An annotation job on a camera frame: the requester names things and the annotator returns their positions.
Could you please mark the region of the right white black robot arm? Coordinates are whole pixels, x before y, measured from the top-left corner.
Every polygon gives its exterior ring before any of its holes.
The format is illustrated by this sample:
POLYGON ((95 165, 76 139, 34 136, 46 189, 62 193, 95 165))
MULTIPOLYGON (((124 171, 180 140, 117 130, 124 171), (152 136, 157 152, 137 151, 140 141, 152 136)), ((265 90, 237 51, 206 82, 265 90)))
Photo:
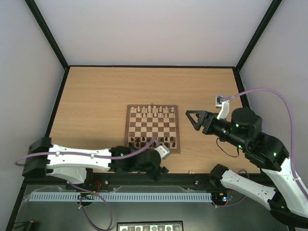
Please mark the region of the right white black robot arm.
POLYGON ((285 145, 276 137, 262 132, 262 118, 249 108, 237 108, 231 121, 208 111, 187 111, 195 130, 215 135, 242 150, 250 163, 260 168, 274 183, 263 186, 217 164, 209 173, 214 188, 233 189, 263 205, 282 224, 308 227, 308 199, 292 175, 291 158, 285 145))

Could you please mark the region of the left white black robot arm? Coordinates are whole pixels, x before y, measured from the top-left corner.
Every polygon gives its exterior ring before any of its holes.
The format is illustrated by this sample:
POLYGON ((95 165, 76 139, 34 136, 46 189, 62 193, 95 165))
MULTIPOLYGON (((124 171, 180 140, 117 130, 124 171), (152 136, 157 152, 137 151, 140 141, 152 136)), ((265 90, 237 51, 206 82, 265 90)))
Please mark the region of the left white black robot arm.
POLYGON ((162 174, 168 173, 161 166, 162 160, 170 156, 170 150, 164 144, 158 144, 156 138, 143 147, 116 146, 112 148, 87 150, 74 149, 53 144, 50 137, 43 137, 29 146, 28 154, 21 157, 25 178, 43 178, 53 176, 72 184, 90 181, 90 172, 98 169, 107 172, 145 173, 157 181, 162 174))

